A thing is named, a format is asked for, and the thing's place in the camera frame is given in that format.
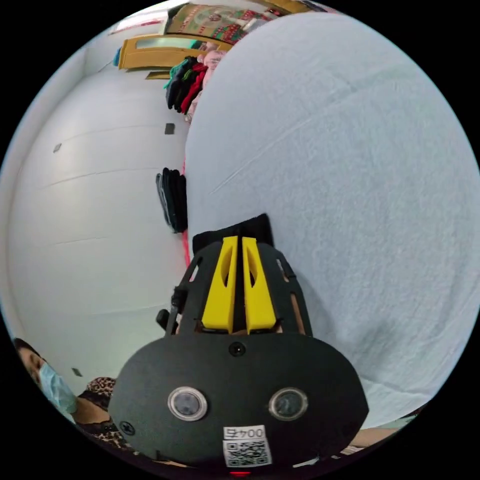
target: hair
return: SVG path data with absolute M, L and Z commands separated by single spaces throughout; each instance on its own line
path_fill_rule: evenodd
M 15 349 L 18 353 L 20 353 L 21 349 L 27 349 L 42 358 L 42 356 L 30 344 L 28 344 L 25 340 L 22 340 L 21 338 L 14 338 L 13 345 L 15 345 Z

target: yellow bracket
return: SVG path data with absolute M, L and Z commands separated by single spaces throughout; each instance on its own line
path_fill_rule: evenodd
M 244 237 L 242 250 L 246 329 L 249 334 L 252 330 L 272 329 L 277 319 L 262 267 L 257 240 Z
M 238 248 L 238 237 L 223 239 L 201 319 L 206 329 L 233 331 Z

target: camera lens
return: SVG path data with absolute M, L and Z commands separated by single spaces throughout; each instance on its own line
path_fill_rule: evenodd
M 278 420 L 291 421 L 300 418 L 308 407 L 305 393 L 298 388 L 283 388 L 270 399 L 268 410 Z
M 198 390 L 181 386 L 168 396 L 168 408 L 178 419 L 194 422 L 205 416 L 208 404 Z
M 245 346 L 243 343 L 235 341 L 228 347 L 228 351 L 233 357 L 241 357 L 245 353 Z

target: qr code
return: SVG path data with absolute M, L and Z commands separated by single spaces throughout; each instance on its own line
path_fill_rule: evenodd
M 259 467 L 272 463 L 265 439 L 224 441 L 225 462 L 228 467 Z

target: folded clothes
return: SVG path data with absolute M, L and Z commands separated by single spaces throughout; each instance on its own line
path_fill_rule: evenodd
M 156 188 L 165 222 L 175 234 L 187 230 L 187 181 L 178 170 L 164 168 L 156 176 Z

